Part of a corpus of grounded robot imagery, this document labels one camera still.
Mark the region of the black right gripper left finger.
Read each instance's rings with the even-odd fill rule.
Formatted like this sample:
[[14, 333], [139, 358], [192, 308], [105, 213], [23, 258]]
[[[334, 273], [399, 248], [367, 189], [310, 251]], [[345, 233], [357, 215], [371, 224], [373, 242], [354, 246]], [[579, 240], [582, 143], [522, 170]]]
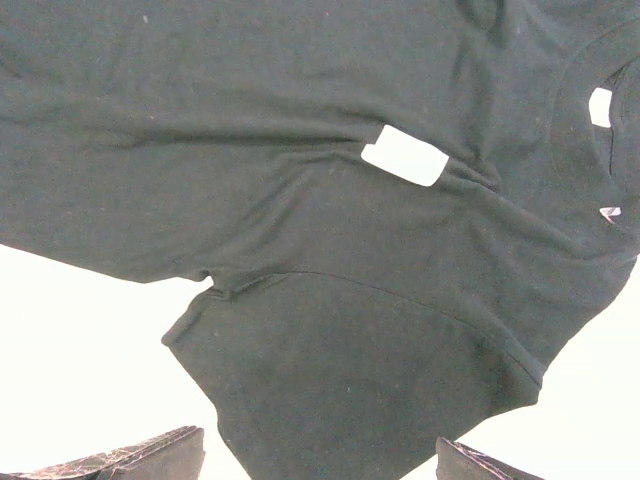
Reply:
[[141, 443], [2, 479], [188, 480], [204, 462], [204, 429], [183, 426]]

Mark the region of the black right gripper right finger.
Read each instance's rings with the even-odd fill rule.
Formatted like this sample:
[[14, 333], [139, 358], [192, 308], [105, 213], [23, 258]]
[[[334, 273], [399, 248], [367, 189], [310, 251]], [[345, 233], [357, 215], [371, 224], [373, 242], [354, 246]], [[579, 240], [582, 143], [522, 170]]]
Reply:
[[459, 442], [436, 441], [438, 480], [542, 480]]

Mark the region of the black t-shirt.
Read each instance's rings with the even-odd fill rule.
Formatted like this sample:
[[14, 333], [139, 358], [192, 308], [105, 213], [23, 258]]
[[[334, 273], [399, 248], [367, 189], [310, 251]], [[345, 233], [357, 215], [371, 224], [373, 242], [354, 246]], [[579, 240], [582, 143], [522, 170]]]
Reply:
[[164, 344], [254, 479], [536, 403], [639, 253], [635, 1], [5, 1], [1, 241], [211, 279]]

